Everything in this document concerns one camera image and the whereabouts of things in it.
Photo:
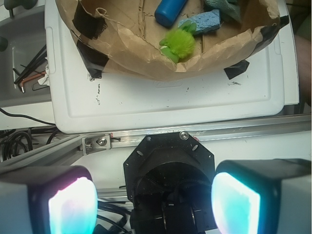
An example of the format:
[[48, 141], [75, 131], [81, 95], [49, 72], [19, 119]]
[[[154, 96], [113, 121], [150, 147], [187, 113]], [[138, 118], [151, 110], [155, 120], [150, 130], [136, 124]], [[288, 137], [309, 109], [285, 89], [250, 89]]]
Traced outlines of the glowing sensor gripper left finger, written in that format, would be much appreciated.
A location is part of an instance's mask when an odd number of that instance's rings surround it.
[[91, 234], [98, 196], [83, 166], [0, 169], [2, 234]]

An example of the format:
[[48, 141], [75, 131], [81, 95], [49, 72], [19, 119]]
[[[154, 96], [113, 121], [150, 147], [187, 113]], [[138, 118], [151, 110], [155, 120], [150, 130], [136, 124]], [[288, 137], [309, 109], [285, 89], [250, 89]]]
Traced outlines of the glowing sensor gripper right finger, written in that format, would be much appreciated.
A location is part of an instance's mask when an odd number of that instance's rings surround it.
[[211, 200], [222, 234], [310, 234], [312, 162], [225, 160], [217, 166]]

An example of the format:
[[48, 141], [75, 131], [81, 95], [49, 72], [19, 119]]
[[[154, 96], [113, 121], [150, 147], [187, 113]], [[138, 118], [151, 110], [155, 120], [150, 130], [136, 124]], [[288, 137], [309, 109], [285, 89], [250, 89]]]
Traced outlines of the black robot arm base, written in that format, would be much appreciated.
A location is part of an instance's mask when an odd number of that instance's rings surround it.
[[123, 164], [135, 234], [203, 234], [216, 228], [214, 155], [188, 132], [146, 136]]

